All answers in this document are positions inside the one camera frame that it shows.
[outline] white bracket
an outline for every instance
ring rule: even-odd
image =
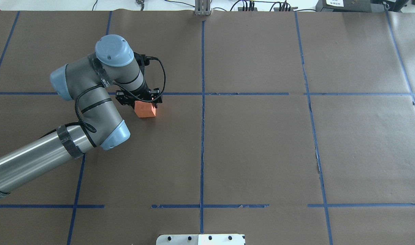
[[[195,0],[195,15],[211,15],[211,0]]]
[[[245,245],[243,234],[160,235],[156,245]]]

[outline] white label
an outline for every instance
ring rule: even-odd
[[[328,5],[343,7],[343,0],[326,0]]]

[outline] white metal plate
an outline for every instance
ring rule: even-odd
[[[156,240],[156,245],[245,245],[245,235],[243,234],[160,235]]]

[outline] round blue cap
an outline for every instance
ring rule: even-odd
[[[105,65],[121,67],[132,62],[133,51],[123,37],[110,34],[96,43],[96,56]]]

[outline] metal clamp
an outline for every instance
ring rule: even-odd
[[[211,15],[211,0],[195,0],[195,15]]]

